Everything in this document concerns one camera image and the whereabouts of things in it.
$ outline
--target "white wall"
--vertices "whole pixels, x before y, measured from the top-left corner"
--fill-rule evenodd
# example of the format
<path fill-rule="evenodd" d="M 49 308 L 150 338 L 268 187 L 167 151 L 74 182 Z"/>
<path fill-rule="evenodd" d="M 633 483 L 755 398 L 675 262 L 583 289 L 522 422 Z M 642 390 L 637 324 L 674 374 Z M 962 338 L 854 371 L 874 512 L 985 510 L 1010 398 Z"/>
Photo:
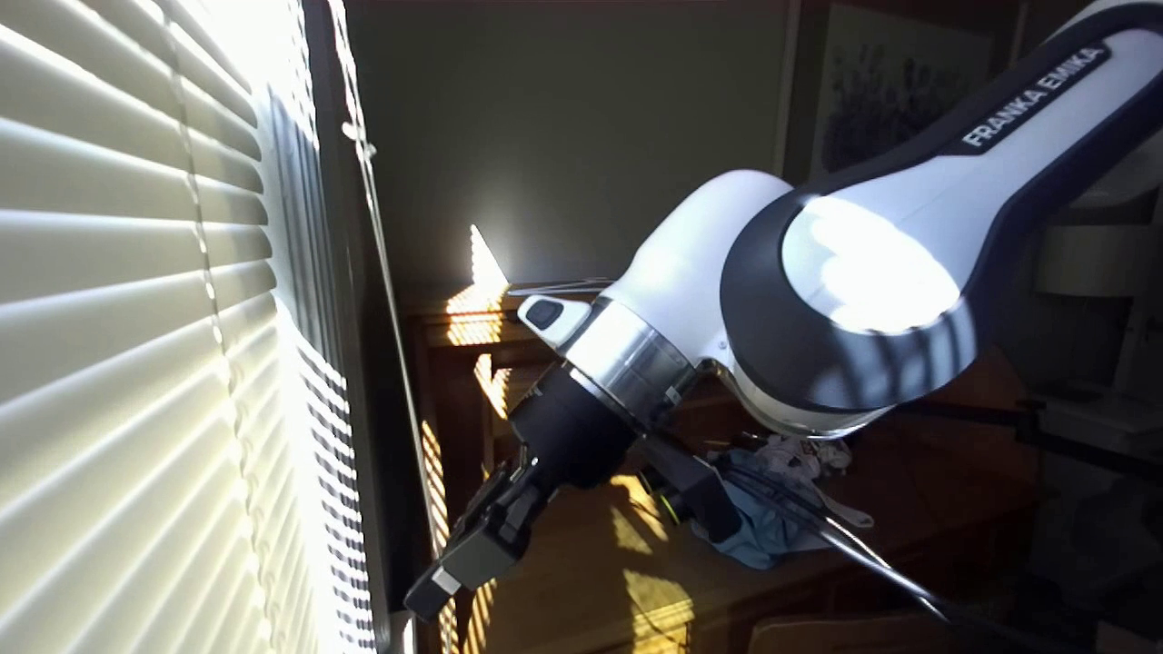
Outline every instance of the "white wall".
<path fill-rule="evenodd" d="M 383 203 L 406 294 L 624 271 L 698 182 L 775 168 L 785 8 L 399 8 L 376 37 Z"/>

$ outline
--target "picture frame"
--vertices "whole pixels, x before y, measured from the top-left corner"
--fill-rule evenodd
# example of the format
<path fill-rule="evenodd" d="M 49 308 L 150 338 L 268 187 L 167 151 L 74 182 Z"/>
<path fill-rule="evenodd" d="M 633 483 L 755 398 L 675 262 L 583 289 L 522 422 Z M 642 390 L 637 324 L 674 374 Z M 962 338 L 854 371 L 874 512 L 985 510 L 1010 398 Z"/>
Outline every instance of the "picture frame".
<path fill-rule="evenodd" d="M 779 172 L 845 172 L 914 137 L 1014 61 L 1026 3 L 798 0 Z"/>

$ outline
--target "window blinds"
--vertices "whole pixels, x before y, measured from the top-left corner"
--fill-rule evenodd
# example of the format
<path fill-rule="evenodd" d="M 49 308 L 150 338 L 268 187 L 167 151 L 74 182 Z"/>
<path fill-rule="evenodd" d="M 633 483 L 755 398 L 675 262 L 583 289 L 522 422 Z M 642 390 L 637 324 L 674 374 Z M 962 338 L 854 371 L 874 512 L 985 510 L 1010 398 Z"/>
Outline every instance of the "window blinds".
<path fill-rule="evenodd" d="M 0 650 L 371 647 L 298 8 L 3 0 L 0 88 Z"/>

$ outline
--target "wooden furniture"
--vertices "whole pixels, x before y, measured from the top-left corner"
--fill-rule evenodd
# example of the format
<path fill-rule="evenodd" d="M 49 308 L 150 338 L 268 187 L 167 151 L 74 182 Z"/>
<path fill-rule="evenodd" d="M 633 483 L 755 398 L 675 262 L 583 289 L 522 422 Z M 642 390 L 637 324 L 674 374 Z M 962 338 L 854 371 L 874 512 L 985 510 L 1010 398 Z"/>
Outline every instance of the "wooden furniture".
<path fill-rule="evenodd" d="M 771 617 L 761 623 L 748 654 L 958 654 L 956 638 L 922 610 L 874 617 Z"/>
<path fill-rule="evenodd" d="M 473 475 L 463 480 L 463 492 L 511 447 L 505 410 L 550 365 L 550 353 L 508 315 L 502 328 L 508 334 L 492 343 L 429 343 L 437 365 L 429 357 L 427 371 L 437 390 L 427 390 L 427 409 L 441 427 L 447 461 L 465 461 Z M 997 357 L 941 393 L 962 409 L 1014 409 L 1023 398 L 1026 390 Z M 674 428 L 679 440 L 717 440 L 745 427 L 751 422 L 737 403 L 710 382 L 683 403 Z M 851 447 L 851 472 L 825 486 L 877 518 L 864 537 L 904 573 L 950 595 L 973 595 L 991 593 L 1014 571 L 1036 492 L 1032 453 L 1014 444 L 1010 428 L 895 415 L 854 438 Z M 910 607 L 838 554 L 748 571 L 674 525 L 628 470 L 597 492 L 561 492 L 534 525 L 528 561 L 465 607 L 463 644 L 465 650 L 546 654 L 748 650 L 751 629 L 766 617 Z"/>

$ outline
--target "robotic arm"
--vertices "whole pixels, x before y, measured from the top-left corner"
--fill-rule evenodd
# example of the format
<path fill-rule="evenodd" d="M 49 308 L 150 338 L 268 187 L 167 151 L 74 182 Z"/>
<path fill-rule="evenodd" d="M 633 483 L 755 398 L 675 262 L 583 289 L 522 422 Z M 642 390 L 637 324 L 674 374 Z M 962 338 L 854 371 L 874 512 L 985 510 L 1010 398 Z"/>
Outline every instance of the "robotic arm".
<path fill-rule="evenodd" d="M 521 307 L 563 365 L 511 415 L 528 458 L 481 492 L 406 607 L 437 613 L 515 564 L 551 492 L 608 480 L 698 369 L 775 434 L 821 440 L 941 390 L 979 357 L 997 238 L 1072 203 L 1161 124 L 1163 3 L 1093 3 L 874 163 L 798 191 L 714 179 L 597 301 Z"/>

